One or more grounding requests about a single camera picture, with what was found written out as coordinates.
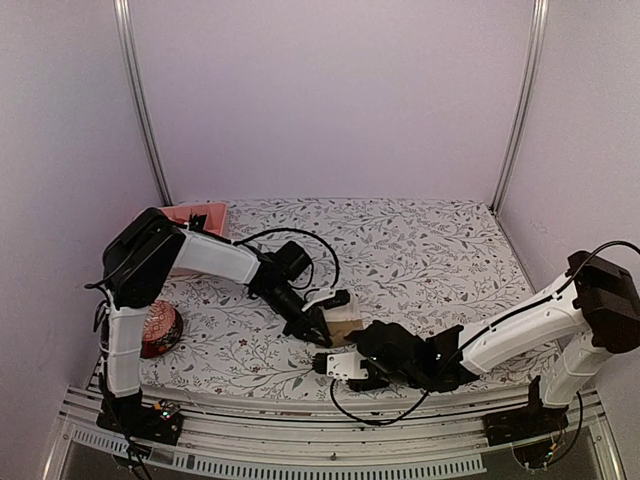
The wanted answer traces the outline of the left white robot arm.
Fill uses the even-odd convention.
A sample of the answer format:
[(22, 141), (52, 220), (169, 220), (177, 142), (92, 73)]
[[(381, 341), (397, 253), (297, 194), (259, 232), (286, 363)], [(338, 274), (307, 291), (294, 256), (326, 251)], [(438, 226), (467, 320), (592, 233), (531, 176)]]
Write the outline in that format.
[(103, 329), (104, 375), (107, 391), (116, 397), (108, 412), (128, 434), (141, 433), (149, 423), (146, 408), (129, 396), (140, 391), (144, 321), (175, 271), (244, 285), (284, 319), (285, 335), (325, 348), (333, 345), (322, 310), (305, 305), (291, 285), (310, 264), (293, 241), (276, 252), (261, 252), (246, 240), (192, 230), (148, 208), (107, 246), (102, 260), (103, 277), (96, 285), (110, 304)]

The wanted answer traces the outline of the tan beige underwear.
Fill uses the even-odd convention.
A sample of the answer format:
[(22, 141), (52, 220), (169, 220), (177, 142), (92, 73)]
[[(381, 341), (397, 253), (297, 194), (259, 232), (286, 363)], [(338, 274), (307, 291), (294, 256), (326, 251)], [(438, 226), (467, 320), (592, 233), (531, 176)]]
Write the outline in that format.
[(350, 295), (350, 301), (347, 304), (329, 309), (322, 308), (322, 312), (333, 348), (351, 344), (347, 336), (354, 331), (364, 329), (358, 299), (355, 294)]

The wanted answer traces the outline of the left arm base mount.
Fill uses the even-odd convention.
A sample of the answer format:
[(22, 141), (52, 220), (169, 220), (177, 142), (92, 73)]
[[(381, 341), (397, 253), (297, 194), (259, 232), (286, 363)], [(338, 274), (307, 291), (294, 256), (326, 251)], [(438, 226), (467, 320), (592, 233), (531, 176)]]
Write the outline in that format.
[(107, 392), (103, 396), (96, 425), (127, 438), (176, 446), (183, 422), (184, 416), (180, 409), (165, 400), (153, 406), (145, 406), (141, 391), (120, 398)]

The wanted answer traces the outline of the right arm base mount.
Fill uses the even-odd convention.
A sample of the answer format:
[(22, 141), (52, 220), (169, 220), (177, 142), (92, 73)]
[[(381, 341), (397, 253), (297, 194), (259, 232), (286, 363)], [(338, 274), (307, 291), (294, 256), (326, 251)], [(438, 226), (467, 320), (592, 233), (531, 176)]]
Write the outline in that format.
[(529, 385), (525, 406), (482, 417), (483, 431), (490, 446), (550, 434), (568, 426), (568, 407), (544, 406), (540, 395), (540, 383), (541, 377), (537, 376)]

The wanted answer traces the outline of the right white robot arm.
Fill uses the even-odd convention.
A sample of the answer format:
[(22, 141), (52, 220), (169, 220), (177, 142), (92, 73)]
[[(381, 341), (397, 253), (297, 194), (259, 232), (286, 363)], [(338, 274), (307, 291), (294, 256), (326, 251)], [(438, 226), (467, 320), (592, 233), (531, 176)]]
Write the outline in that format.
[(477, 323), (422, 339), (398, 323), (374, 321), (348, 338), (391, 381), (427, 392), (450, 392), (544, 343), (570, 344), (535, 388), (538, 398), (517, 415), (517, 427), (537, 436), (556, 409), (612, 356), (639, 346), (639, 293), (631, 273), (594, 253), (568, 258), (568, 270), (529, 300)]

